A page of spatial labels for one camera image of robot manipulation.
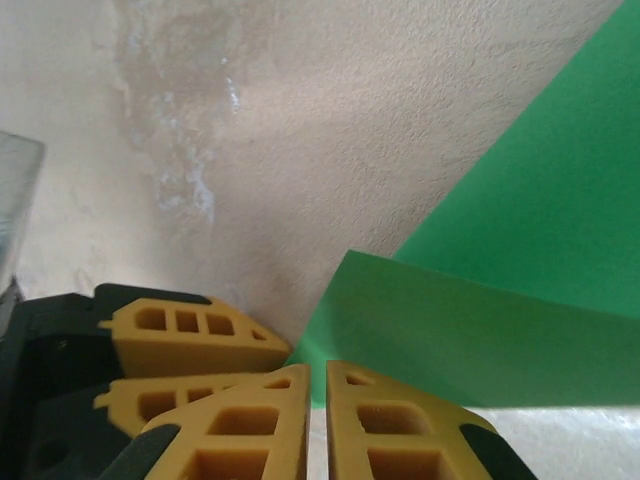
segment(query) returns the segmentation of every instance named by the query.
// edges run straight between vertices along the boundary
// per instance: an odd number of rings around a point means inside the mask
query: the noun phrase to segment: rectangular hole
[[[180,478],[189,480],[261,480],[267,450],[196,450]]]
[[[363,375],[360,375],[357,373],[348,373],[347,383],[349,385],[366,386],[366,385],[373,385],[373,380],[366,378]]]
[[[209,395],[213,395],[212,388],[192,388],[187,390],[187,401],[189,403],[195,402],[196,400],[208,397]]]
[[[358,419],[366,433],[386,435],[429,433],[422,412],[409,405],[358,405]]]
[[[279,411],[274,407],[229,407],[209,429],[210,435],[273,435]]]
[[[138,413],[147,422],[176,408],[175,392],[150,392],[138,397]]]
[[[176,312],[176,325],[179,332],[198,332],[198,319],[194,312]]]
[[[207,326],[211,335],[233,335],[233,323],[227,317],[207,313]]]
[[[375,480],[456,480],[438,451],[368,450]]]
[[[264,386],[264,388],[269,388],[272,390],[280,390],[284,388],[289,388],[291,386],[291,380],[288,378],[281,378],[279,380],[274,380],[271,383],[268,383]]]
[[[251,330],[251,336],[253,338],[255,338],[256,340],[266,340],[267,337],[265,337],[264,335],[262,335],[260,332],[258,332],[257,330]]]
[[[144,330],[166,330],[167,317],[160,308],[145,308],[136,314],[136,325]]]

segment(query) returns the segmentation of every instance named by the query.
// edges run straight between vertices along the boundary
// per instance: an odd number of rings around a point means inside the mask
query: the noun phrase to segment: white wall
[[[214,294],[289,339],[619,0],[0,0],[0,129],[49,151],[29,296]]]

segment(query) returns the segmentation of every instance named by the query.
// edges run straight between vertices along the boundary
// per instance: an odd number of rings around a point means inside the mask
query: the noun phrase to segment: green sheet
[[[616,405],[640,399],[634,319],[552,304],[349,252],[291,363],[345,359],[467,406]]]
[[[639,403],[639,26],[627,1],[395,261],[347,255],[290,360],[316,406],[329,358],[464,405]]]
[[[640,316],[640,2],[619,8],[395,258]]]

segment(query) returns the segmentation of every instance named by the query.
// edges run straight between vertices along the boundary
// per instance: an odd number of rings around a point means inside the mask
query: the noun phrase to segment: yellow plastic piece
[[[287,342],[242,312],[212,305],[140,299],[100,322],[129,378],[271,372],[291,353]]]
[[[491,480],[458,429],[483,418],[372,370],[327,364],[331,480]]]
[[[153,419],[180,432],[145,480],[304,480],[307,365],[291,365]]]
[[[149,421],[162,413],[261,375],[231,373],[116,380],[111,382],[108,393],[95,398],[93,406],[108,408],[109,421],[130,437],[135,437]]]

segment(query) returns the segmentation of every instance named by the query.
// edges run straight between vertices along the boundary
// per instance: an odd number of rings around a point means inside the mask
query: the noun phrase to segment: textured wall
[[[215,294],[295,339],[618,3],[0,0],[0,129],[49,146],[27,294]]]

